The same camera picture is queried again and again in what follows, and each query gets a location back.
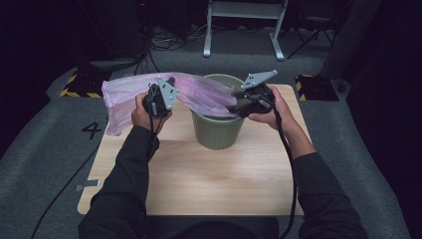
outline black sleeve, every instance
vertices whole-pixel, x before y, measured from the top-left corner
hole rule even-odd
[[[359,215],[318,153],[294,159],[293,168],[305,214],[300,238],[368,238]]]
[[[158,146],[150,130],[133,127],[79,225],[80,238],[143,238],[148,159]]]

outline silver metal part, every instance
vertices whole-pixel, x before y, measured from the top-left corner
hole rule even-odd
[[[84,185],[77,184],[75,186],[75,191],[82,191],[84,190],[84,187],[89,187],[89,186],[100,186],[100,181],[98,179],[87,180]]]
[[[152,114],[154,116],[156,116],[157,115],[157,105],[156,105],[156,103],[151,103],[151,109],[152,109]]]
[[[161,78],[158,78],[158,86],[161,90],[165,108],[170,111],[176,101],[179,91]]]
[[[275,76],[277,73],[278,72],[276,70],[273,70],[271,72],[249,74],[248,78],[245,80],[241,88],[243,90],[254,88],[260,83],[263,83],[269,78]]]
[[[259,103],[260,103],[261,105],[263,105],[264,107],[266,107],[266,108],[270,108],[270,107],[271,107],[271,105],[270,105],[270,104],[268,104],[266,101],[260,100],[260,101],[259,101]]]

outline black cable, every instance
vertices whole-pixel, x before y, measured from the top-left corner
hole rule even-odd
[[[148,115],[149,115],[149,129],[151,132],[154,132],[154,122],[152,121],[152,108],[151,108],[151,102],[148,102]]]
[[[161,127],[162,119],[164,119],[164,116],[163,115],[161,115],[161,117],[159,119],[157,130],[154,133],[155,136],[158,136],[158,131],[159,131],[159,128]]]
[[[148,59],[145,58],[145,70],[149,73],[149,69],[148,69]]]
[[[142,63],[142,60],[140,60],[140,61],[137,63],[136,68],[134,69],[134,73],[133,73],[133,75],[134,75],[134,76],[136,76],[137,68],[139,67],[139,65],[140,65],[141,63]]]
[[[151,40],[151,48],[153,49],[153,50],[155,50],[155,51],[175,51],[175,50],[178,50],[178,49],[180,49],[180,48],[182,48],[182,47],[184,47],[184,46],[186,46],[187,44],[189,44],[189,43],[192,43],[192,42],[195,42],[196,40],[198,40],[199,38],[203,38],[203,37],[205,37],[206,35],[203,35],[203,36],[200,36],[200,37],[194,37],[197,33],[199,33],[199,32],[201,32],[201,30],[204,28],[204,27],[206,27],[207,26],[207,24],[205,24],[205,25],[203,25],[202,27],[200,27],[199,29],[197,29],[194,33],[192,33],[192,34],[190,34],[190,36],[189,37],[187,37],[186,38],[186,40],[183,40],[183,39],[180,39],[180,38],[168,38],[167,37],[167,33],[156,33],[155,35],[154,35],[154,37],[152,37],[152,40]],[[161,46],[157,46],[155,43],[162,43],[162,42],[166,42],[166,41],[168,41],[168,46],[166,46],[166,47],[161,47]],[[182,41],[181,42],[181,45],[180,46],[178,46],[178,47],[175,47],[175,48],[171,48],[173,45],[175,45],[176,43],[180,43],[180,41]]]
[[[151,54],[151,51],[149,50],[149,48],[148,48],[148,53],[149,53],[149,58],[151,59],[152,65],[154,65],[157,72],[160,73],[160,71],[157,68],[157,65],[155,65],[154,60],[152,59],[152,54]]]
[[[109,72],[109,71],[119,71],[119,70],[123,70],[123,69],[126,69],[126,68],[129,68],[129,67],[131,67],[131,66],[133,66],[133,65],[135,65],[135,64],[138,64],[142,59],[143,59],[143,57],[145,56],[145,54],[146,54],[146,48],[147,48],[147,44],[148,44],[148,40],[147,39],[145,39],[145,37],[144,36],[142,36],[142,38],[143,38],[143,41],[145,42],[145,44],[144,44],[144,47],[142,48],[142,50],[139,52],[139,53],[136,53],[136,54],[131,54],[131,55],[127,55],[127,54],[122,54],[122,53],[119,53],[119,52],[117,52],[117,51],[115,51],[107,42],[106,42],[106,40],[103,38],[103,36],[100,34],[100,32],[98,31],[98,29],[97,29],[97,26],[96,26],[96,24],[94,23],[94,21],[91,19],[91,17],[90,17],[90,15],[88,14],[88,12],[87,12],[87,9],[85,8],[85,6],[82,4],[82,2],[79,0],[78,1],[78,3],[79,3],[79,5],[80,5],[80,7],[81,7],[81,9],[83,10],[83,12],[84,12],[84,14],[85,14],[85,16],[87,17],[87,19],[89,20],[89,22],[90,22],[90,24],[92,25],[92,27],[93,27],[93,29],[94,29],[94,31],[96,32],[96,34],[98,35],[98,37],[100,38],[100,40],[103,42],[103,44],[105,45],[105,47],[110,51],[110,52],[112,52],[112,53],[114,53],[114,54],[116,54],[117,56],[120,56],[120,57],[124,57],[124,58],[132,58],[132,61],[131,62],[128,62],[128,63],[119,63],[119,64],[113,64],[113,65],[111,65],[111,66],[108,66],[108,67],[100,67],[100,66],[95,66],[95,65],[93,65],[96,69],[98,69],[99,71],[104,71],[104,72]]]
[[[49,212],[50,208],[53,206],[53,204],[56,202],[56,200],[62,195],[62,193],[66,190],[66,188],[71,184],[71,182],[75,179],[76,175],[84,168],[84,166],[90,161],[91,157],[96,153],[96,151],[99,149],[101,142],[97,144],[96,148],[90,153],[90,155],[85,159],[85,161],[82,163],[82,165],[76,170],[76,172],[71,176],[71,178],[66,182],[66,184],[62,187],[62,189],[57,193],[57,195],[53,198],[53,200],[50,202],[50,204],[47,206],[47,208],[44,210],[43,214],[41,215],[40,219],[38,219],[37,225],[34,228],[34,231],[32,232],[31,239],[34,239],[35,235],[37,234],[38,228],[41,225],[41,222],[43,221],[44,217]]]
[[[289,144],[288,144],[288,142],[285,138],[285,135],[283,134],[282,118],[280,117],[280,113],[276,109],[276,105],[275,104],[272,104],[272,105],[273,105],[274,114],[276,115],[277,131],[279,132],[280,139],[282,140],[283,145],[284,145],[286,152],[288,154],[289,163],[290,163],[291,169],[292,169],[292,178],[293,178],[293,199],[292,199],[291,214],[290,214],[290,219],[289,219],[289,225],[286,228],[283,235],[280,237],[280,239],[282,239],[282,238],[286,238],[286,236],[290,233],[290,231],[292,230],[292,227],[293,227],[293,223],[295,221],[295,209],[296,209],[296,201],[297,201],[297,198],[298,198],[298,187],[296,186],[295,177],[294,177],[292,151],[291,151]]]

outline handheld controller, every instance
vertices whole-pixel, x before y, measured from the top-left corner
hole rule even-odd
[[[148,96],[142,101],[142,106],[146,112],[156,118],[164,118],[171,112],[178,95],[178,90],[174,88],[174,78],[167,82],[158,78],[158,85],[149,86]]]
[[[248,99],[249,102],[242,106],[227,107],[230,113],[238,114],[240,118],[246,118],[249,114],[269,113],[273,108],[274,95],[264,82],[275,76],[278,72],[249,74],[242,85],[243,92],[234,93],[236,99]]]

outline person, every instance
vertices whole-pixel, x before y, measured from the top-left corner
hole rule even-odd
[[[335,176],[324,163],[300,125],[294,119],[277,88],[269,85],[276,109],[282,117],[282,129],[293,156],[293,171],[299,203],[305,220],[300,238],[367,238],[360,217],[343,192]],[[136,96],[133,128],[119,151],[115,166],[103,188],[93,197],[91,209],[79,225],[80,238],[148,238],[145,235],[145,200],[148,191],[148,162],[159,147],[159,134],[169,114],[160,123],[142,107],[146,94]],[[250,120],[267,123],[277,129],[273,112],[250,114]],[[172,238],[257,238],[248,228],[230,223],[193,225]]]

